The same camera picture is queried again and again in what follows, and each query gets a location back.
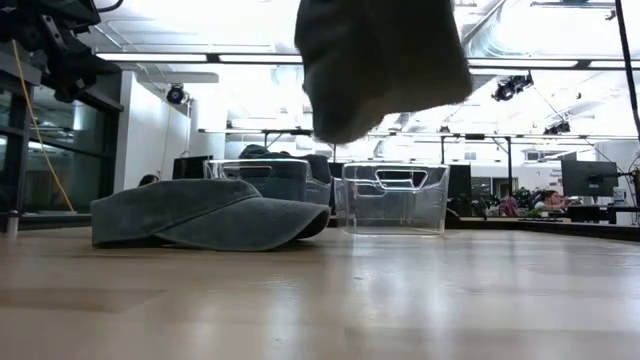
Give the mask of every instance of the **cap brim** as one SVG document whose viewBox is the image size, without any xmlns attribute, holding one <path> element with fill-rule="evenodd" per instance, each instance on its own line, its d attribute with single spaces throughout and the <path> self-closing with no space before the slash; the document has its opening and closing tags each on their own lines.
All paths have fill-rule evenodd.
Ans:
<svg viewBox="0 0 640 360">
<path fill-rule="evenodd" d="M 156 236 L 203 249 L 267 251 L 319 234 L 330 216 L 327 206 L 256 197 L 177 224 Z"/>
</svg>

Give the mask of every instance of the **transparent storage bin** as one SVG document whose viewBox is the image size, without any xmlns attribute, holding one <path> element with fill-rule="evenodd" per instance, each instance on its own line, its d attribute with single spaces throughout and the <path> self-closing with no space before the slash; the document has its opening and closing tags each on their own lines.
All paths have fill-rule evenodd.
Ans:
<svg viewBox="0 0 640 360">
<path fill-rule="evenodd" d="M 334 179 L 338 227 L 354 234 L 440 235 L 449 187 L 446 165 L 359 162 Z"/>
<path fill-rule="evenodd" d="M 267 198 L 328 206 L 331 197 L 331 184 L 313 178 L 309 163 L 299 159 L 206 160 L 204 174 L 244 180 Z"/>
</svg>

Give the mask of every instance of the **glass window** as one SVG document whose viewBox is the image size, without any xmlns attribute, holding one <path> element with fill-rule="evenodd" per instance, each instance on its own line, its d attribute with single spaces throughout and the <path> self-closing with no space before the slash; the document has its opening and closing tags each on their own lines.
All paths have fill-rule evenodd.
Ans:
<svg viewBox="0 0 640 360">
<path fill-rule="evenodd" d="M 89 203 L 98 198 L 102 160 L 97 157 L 62 150 L 45 149 L 77 212 L 88 212 Z M 56 185 L 39 143 L 29 142 L 25 183 L 25 211 L 68 211 L 62 192 Z"/>
<path fill-rule="evenodd" d="M 104 113 L 79 101 L 72 104 L 59 102 L 53 93 L 43 86 L 33 91 L 33 111 L 42 136 L 83 150 L 102 152 Z"/>
<path fill-rule="evenodd" d="M 0 125 L 9 125 L 10 111 L 11 111 L 11 93 L 0 89 Z"/>
<path fill-rule="evenodd" d="M 4 159 L 7 156 L 7 137 L 0 136 L 0 184 L 4 183 Z"/>
</svg>

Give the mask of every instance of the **desk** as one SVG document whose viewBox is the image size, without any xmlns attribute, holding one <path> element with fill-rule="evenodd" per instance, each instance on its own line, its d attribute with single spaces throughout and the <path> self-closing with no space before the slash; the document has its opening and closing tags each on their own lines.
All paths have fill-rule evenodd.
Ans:
<svg viewBox="0 0 640 360">
<path fill-rule="evenodd" d="M 640 268 L 624 261 L 640 257 L 636 244 L 444 237 L 329 229 L 281 251 L 225 253 L 22 232 L 0 241 L 2 359 L 638 358 Z"/>
<path fill-rule="evenodd" d="M 640 212 L 640 208 L 607 205 L 577 205 L 567 208 L 567 215 L 572 222 L 608 221 L 611 225 L 617 224 L 616 215 L 621 212 Z"/>
</svg>

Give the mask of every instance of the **gray cap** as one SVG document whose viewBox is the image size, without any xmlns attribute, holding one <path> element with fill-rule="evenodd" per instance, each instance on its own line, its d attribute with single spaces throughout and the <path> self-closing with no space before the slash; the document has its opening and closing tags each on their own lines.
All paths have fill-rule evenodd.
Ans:
<svg viewBox="0 0 640 360">
<path fill-rule="evenodd" d="M 323 205 L 263 198 L 241 180 L 160 181 L 92 202 L 92 242 L 265 251 L 317 235 L 330 213 Z"/>
</svg>

